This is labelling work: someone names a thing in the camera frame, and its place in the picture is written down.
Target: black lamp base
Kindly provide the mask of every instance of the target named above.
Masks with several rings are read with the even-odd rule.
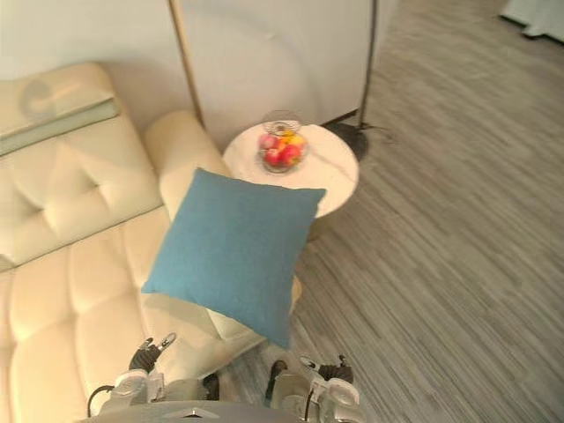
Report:
[[[358,161],[361,161],[362,158],[366,156],[368,152],[368,138],[362,130],[341,122],[327,123],[323,125],[323,127],[345,141],[346,144],[351,147]]]

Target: gray carpet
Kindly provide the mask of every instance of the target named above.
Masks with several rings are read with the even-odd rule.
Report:
[[[301,353],[350,357],[376,422],[564,420],[564,48],[504,1],[402,0],[360,185],[301,255]],[[264,343],[221,371],[261,404]]]

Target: blue throw pillow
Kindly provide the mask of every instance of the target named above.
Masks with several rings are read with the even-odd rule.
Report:
[[[293,267],[324,193],[197,169],[143,293],[195,302],[287,348]]]

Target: sofa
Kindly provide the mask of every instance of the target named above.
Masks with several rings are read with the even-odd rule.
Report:
[[[157,365],[167,382],[263,341],[140,293],[197,167],[229,175],[194,116],[165,115],[142,139],[95,63],[0,82],[0,421],[83,419],[148,337],[178,335]]]

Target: white marble side table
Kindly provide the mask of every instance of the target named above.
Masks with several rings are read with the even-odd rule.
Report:
[[[263,167],[257,155],[258,137],[262,133],[262,125],[242,132],[229,144],[223,160],[232,175],[243,181],[294,189],[327,189],[309,236],[310,239],[316,237],[356,189],[359,162],[341,138],[321,126],[307,125],[300,129],[309,143],[306,158],[288,172],[274,174]]]

